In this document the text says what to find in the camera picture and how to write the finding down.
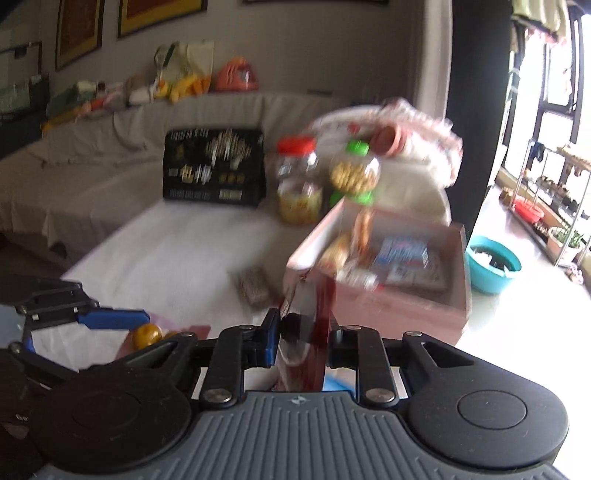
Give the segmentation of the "blue snack packet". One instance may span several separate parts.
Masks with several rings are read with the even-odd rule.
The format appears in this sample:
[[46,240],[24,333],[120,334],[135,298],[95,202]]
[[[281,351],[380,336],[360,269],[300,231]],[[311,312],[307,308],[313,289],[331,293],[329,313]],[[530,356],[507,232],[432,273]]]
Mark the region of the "blue snack packet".
[[355,385],[346,382],[345,380],[342,380],[340,378],[338,378],[335,375],[332,374],[325,374],[325,379],[324,379],[324,384],[322,384],[322,389],[325,392],[331,392],[331,391],[349,391],[352,394],[356,393],[356,387]]

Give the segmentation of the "red white snack bag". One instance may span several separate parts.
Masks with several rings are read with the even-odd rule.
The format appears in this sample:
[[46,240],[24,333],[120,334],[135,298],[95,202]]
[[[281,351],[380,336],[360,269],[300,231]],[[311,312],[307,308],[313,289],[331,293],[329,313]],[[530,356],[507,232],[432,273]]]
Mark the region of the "red white snack bag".
[[310,270],[287,285],[280,306],[280,341],[276,367],[284,392],[321,391],[325,381],[332,328],[335,280]]

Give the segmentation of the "clear biscuit packet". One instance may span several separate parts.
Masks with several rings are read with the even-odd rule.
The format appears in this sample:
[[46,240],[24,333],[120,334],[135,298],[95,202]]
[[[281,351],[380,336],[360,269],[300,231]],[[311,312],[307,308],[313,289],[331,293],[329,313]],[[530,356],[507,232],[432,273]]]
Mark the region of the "clear biscuit packet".
[[276,305],[276,290],[266,270],[250,266],[230,274],[238,296],[250,309],[270,308]]

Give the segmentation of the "pink cardboard gift box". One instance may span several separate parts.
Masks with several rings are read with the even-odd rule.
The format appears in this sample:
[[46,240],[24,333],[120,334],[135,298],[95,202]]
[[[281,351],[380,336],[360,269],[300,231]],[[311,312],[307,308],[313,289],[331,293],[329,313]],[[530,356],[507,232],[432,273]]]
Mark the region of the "pink cardboard gift box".
[[283,291],[328,280],[339,325],[395,339],[420,331],[456,344],[471,312],[465,249],[458,223],[342,200],[287,260]]

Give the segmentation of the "blue cartoon snack pack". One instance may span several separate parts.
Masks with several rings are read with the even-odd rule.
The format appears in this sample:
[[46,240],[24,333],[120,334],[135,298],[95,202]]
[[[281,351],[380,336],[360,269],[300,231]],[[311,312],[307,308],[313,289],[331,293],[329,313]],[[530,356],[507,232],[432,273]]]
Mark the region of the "blue cartoon snack pack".
[[374,258],[372,270],[381,284],[443,292],[448,288],[440,253],[428,242],[412,237],[386,238]]

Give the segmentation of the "orange snack bag in box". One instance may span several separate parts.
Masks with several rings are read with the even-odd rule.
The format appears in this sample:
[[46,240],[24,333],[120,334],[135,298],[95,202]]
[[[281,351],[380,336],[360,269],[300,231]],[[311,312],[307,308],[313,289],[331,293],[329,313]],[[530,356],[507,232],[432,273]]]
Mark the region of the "orange snack bag in box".
[[366,256],[370,248],[373,217],[370,209],[360,211],[353,222],[353,229],[339,234],[322,252],[318,268],[336,277],[345,271],[346,266]]

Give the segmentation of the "grey covered sofa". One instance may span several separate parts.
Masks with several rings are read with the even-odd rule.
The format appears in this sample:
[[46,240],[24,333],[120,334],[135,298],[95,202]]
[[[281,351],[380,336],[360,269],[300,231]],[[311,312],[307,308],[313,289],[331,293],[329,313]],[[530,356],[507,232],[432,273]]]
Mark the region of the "grey covered sofa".
[[1,233],[68,268],[162,196],[168,131],[262,128],[264,147],[345,107],[339,97],[207,94],[58,126],[1,161]]

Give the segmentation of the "teal plastic basin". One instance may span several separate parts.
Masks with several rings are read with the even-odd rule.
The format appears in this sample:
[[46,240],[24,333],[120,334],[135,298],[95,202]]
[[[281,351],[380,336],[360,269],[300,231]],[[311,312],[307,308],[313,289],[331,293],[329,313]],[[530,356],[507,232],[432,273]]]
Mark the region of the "teal plastic basin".
[[517,255],[486,236],[473,236],[466,249],[471,286],[484,294],[501,294],[522,272]]

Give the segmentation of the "black plum snack box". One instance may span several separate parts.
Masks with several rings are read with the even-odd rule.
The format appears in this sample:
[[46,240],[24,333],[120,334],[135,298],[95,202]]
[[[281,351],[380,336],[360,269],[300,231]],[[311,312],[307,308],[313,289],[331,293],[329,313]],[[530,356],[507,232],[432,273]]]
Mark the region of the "black plum snack box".
[[165,136],[162,197],[256,207],[266,199],[264,135],[249,128],[190,128]]

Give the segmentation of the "red plastic basin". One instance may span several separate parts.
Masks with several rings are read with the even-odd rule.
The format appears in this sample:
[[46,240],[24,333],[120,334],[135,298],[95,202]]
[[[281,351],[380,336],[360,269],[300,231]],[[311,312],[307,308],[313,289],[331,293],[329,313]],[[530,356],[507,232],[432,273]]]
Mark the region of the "red plastic basin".
[[523,197],[515,199],[513,208],[520,218],[529,224],[535,224],[545,216],[545,212],[540,207]]

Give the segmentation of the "floral pink blanket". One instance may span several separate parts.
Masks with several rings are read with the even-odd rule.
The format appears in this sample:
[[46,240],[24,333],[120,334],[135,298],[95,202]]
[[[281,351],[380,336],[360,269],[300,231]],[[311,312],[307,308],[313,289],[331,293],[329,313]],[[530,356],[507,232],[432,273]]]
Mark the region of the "floral pink blanket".
[[351,140],[365,141],[381,160],[421,166],[442,189],[456,183],[463,160],[463,140],[452,121],[432,117],[403,98],[338,109],[311,121],[304,131],[317,138],[325,153]]

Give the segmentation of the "metal plant shelf rack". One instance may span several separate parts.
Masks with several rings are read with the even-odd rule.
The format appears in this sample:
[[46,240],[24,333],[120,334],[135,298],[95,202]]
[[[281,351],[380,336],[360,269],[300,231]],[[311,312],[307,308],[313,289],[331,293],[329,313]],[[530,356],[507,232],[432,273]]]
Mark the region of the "metal plant shelf rack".
[[[544,212],[542,220],[529,224],[514,211],[517,197],[530,200]],[[590,247],[590,163],[571,154],[567,147],[550,148],[531,139],[527,143],[520,172],[510,195],[509,211],[554,265],[547,249],[551,227],[568,228],[583,235],[583,248],[567,265],[580,268]]]

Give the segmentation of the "white green tote bag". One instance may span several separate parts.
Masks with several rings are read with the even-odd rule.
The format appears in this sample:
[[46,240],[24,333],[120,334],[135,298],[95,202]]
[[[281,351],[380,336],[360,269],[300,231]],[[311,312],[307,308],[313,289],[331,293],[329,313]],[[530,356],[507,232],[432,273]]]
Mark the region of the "white green tote bag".
[[211,78],[213,60],[212,41],[160,45],[153,56],[156,78],[170,84],[190,75]]

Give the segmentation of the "orange helmet toy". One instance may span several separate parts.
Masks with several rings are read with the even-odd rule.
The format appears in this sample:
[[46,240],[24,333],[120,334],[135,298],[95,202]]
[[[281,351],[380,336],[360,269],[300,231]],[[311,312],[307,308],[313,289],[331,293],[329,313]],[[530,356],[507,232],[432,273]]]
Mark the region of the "orange helmet toy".
[[249,61],[235,57],[218,71],[214,89],[216,92],[252,92],[259,90],[259,81]]

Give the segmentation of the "framed wall picture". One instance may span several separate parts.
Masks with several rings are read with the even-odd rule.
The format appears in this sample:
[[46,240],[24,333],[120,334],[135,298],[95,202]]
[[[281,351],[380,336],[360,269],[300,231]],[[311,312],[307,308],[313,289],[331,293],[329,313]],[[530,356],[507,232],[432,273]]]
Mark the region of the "framed wall picture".
[[121,0],[118,38],[186,16],[205,12],[206,0]]
[[55,70],[63,70],[102,46],[103,0],[61,0],[59,3]]

